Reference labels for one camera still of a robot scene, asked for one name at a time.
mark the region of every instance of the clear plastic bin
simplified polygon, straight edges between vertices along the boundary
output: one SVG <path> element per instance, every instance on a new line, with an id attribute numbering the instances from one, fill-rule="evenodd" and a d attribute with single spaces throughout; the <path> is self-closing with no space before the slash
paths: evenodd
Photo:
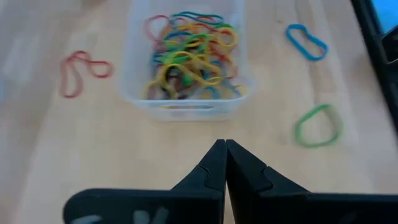
<path id="1" fill-rule="evenodd" d="M 232 57 L 238 66 L 238 76 L 232 83 L 247 86 L 243 96 L 230 100 L 143 100 L 141 98 L 143 87 L 152 80 L 149 60 L 153 53 L 153 41 L 144 33 L 144 21 L 158 14 L 169 16 L 182 11 L 217 14 L 224 17 L 224 22 L 234 27 L 239 42 L 233 50 Z M 154 118 L 163 121 L 230 119 L 241 103 L 253 92 L 254 82 L 250 77 L 247 60 L 244 0 L 132 0 L 128 19 L 119 87 L 125 99 L 144 109 Z M 160 20 L 159 23 L 161 24 L 154 22 L 151 25 L 155 35 L 165 24 Z"/>

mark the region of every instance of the tangled rubber bands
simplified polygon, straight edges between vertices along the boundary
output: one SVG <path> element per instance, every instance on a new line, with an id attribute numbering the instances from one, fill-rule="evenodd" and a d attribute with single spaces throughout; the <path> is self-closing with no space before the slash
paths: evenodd
<path id="1" fill-rule="evenodd" d="M 158 19 L 165 19 L 167 25 L 156 37 L 150 27 Z M 145 33 L 154 42 L 150 60 L 153 80 L 144 87 L 143 99 L 228 99 L 246 91 L 244 85 L 231 83 L 238 74 L 231 56 L 238 36 L 221 16 L 195 12 L 158 15 L 145 21 Z"/>
<path id="2" fill-rule="evenodd" d="M 75 98 L 78 97 L 83 91 L 83 79 L 81 78 L 80 73 L 76 69 L 75 62 L 83 62 L 87 70 L 91 73 L 95 78 L 108 78 L 113 73 L 113 66 L 106 61 L 94 61 L 91 59 L 89 53 L 78 50 L 75 51 L 71 56 L 67 57 L 65 60 L 61 62 L 61 87 L 60 87 L 60 95 L 65 98 Z M 94 71 L 95 66 L 105 66 L 106 71 L 103 74 L 96 73 Z M 67 93 L 68 90 L 68 68 L 72 70 L 72 75 L 75 78 L 75 90 L 72 93 Z"/>

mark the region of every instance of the red rubber band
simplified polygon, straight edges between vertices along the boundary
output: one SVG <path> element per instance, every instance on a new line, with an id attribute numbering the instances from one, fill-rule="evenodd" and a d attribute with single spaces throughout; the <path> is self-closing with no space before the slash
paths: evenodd
<path id="1" fill-rule="evenodd" d="M 79 96 L 83 91 L 83 79 L 81 78 L 80 73 L 76 69 L 74 63 L 76 61 L 81 61 L 85 63 L 87 70 L 91 75 L 95 78 L 108 78 L 113 73 L 113 66 L 107 61 L 93 61 L 89 53 L 78 50 L 75 51 L 71 56 L 67 57 L 65 60 L 61 62 L 61 87 L 60 87 L 60 95 L 65 98 L 75 98 Z M 93 67 L 96 65 L 105 65 L 107 67 L 106 72 L 104 74 L 95 73 Z M 75 90 L 71 93 L 67 93 L 68 89 L 68 67 L 72 69 L 72 75 L 75 78 Z"/>

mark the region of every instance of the black device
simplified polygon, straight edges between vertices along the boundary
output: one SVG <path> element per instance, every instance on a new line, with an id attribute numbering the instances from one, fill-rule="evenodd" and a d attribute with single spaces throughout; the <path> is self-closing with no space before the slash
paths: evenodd
<path id="1" fill-rule="evenodd" d="M 221 224 L 225 183 L 236 224 L 398 223 L 398 196 L 316 194 L 234 140 L 217 140 L 171 190 L 91 189 L 66 203 L 66 224 Z"/>
<path id="2" fill-rule="evenodd" d="M 372 0 L 351 0 L 392 120 L 398 131 L 398 26 L 386 32 Z"/>

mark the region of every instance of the wooden table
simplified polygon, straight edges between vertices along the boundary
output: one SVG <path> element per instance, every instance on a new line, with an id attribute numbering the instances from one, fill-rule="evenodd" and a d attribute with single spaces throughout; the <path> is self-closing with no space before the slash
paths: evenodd
<path id="1" fill-rule="evenodd" d="M 59 31 L 49 40 L 52 47 L 36 78 L 6 102 L 0 117 L 7 140 L 0 159 L 8 165 L 7 187 L 0 188 L 8 201 L 0 209 L 7 220 L 61 223 L 68 197 L 91 187 L 170 189 L 216 139 L 235 139 L 314 192 L 398 193 L 396 134 L 349 1 L 246 2 L 257 89 L 233 120 L 218 123 L 154 121 L 120 97 L 128 0 L 47 21 L 56 21 L 52 29 Z M 284 31 L 292 23 L 305 24 L 328 43 L 324 60 L 309 62 L 288 43 Z M 58 65 L 79 48 L 113 62 L 116 75 L 109 80 L 85 75 L 83 94 L 66 100 L 58 94 Z M 300 147 L 293 125 L 320 103 L 336 106 L 344 134 L 334 146 Z M 307 133 L 314 140 L 327 138 L 329 126 L 320 116 L 308 122 Z M 225 223 L 233 223 L 228 198 L 225 213 Z"/>

